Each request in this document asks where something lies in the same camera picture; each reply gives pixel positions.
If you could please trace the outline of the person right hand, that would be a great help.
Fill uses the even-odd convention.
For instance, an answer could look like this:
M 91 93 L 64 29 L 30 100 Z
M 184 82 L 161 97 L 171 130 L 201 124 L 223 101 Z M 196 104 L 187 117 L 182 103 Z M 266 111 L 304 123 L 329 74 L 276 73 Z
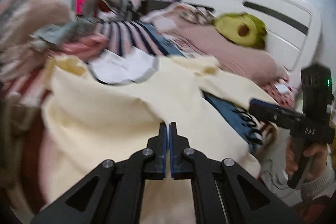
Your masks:
M 329 147 L 326 144 L 314 143 L 303 152 L 305 157 L 313 157 L 310 170 L 307 173 L 304 182 L 311 182 L 323 175 L 327 169 Z M 292 176 L 298 170 L 298 164 L 294 160 L 294 152 L 292 150 L 291 138 L 288 138 L 286 151 L 286 167 L 285 171 L 288 176 Z

